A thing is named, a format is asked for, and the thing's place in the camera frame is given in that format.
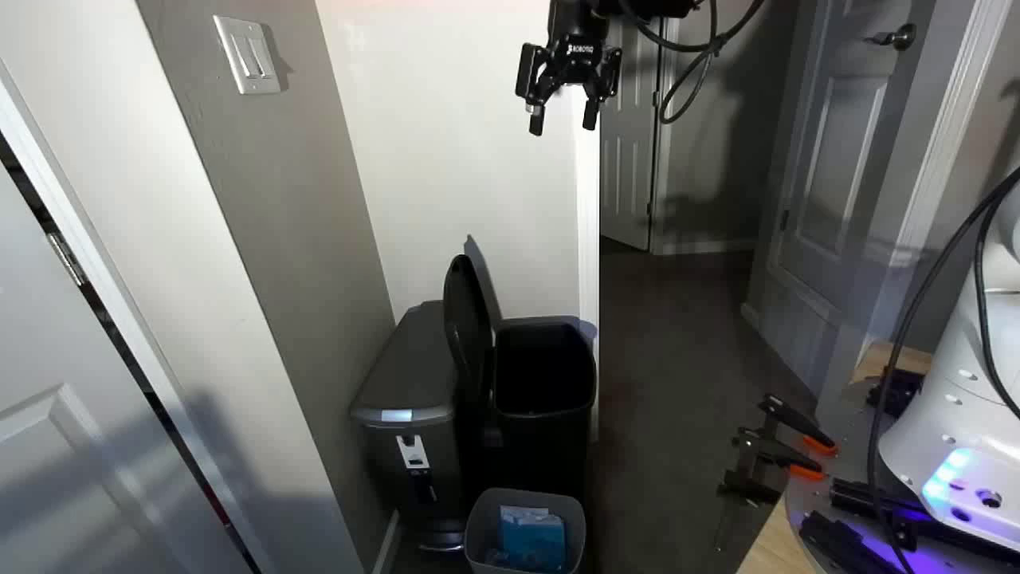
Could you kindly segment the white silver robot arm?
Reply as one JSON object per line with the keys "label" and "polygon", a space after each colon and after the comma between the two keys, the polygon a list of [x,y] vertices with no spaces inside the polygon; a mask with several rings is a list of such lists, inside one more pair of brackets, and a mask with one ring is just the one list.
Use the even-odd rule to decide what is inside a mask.
{"label": "white silver robot arm", "polygon": [[579,86],[586,130],[601,107],[619,94],[622,50],[609,47],[609,20],[647,21],[654,17],[689,17],[703,0],[551,0],[543,46],[526,40],[518,63],[518,96],[526,103],[528,133],[544,130],[544,104],[564,86]]}

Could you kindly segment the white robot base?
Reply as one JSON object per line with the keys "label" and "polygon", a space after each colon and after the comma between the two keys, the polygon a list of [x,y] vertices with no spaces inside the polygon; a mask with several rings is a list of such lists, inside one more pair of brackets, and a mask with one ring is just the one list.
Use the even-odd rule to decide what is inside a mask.
{"label": "white robot base", "polygon": [[[991,356],[1020,394],[1020,229],[997,218],[985,245]],[[967,283],[922,393],[879,438],[879,459],[943,525],[1020,549],[1020,418],[982,368],[977,283]]]}

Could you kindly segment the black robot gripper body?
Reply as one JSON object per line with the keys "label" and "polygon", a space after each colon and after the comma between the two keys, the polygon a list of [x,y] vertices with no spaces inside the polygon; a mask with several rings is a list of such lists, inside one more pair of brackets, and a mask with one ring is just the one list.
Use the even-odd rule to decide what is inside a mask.
{"label": "black robot gripper body", "polygon": [[619,94],[619,47],[594,40],[524,46],[518,66],[518,94],[528,104],[544,104],[562,86],[576,83],[591,103]]}

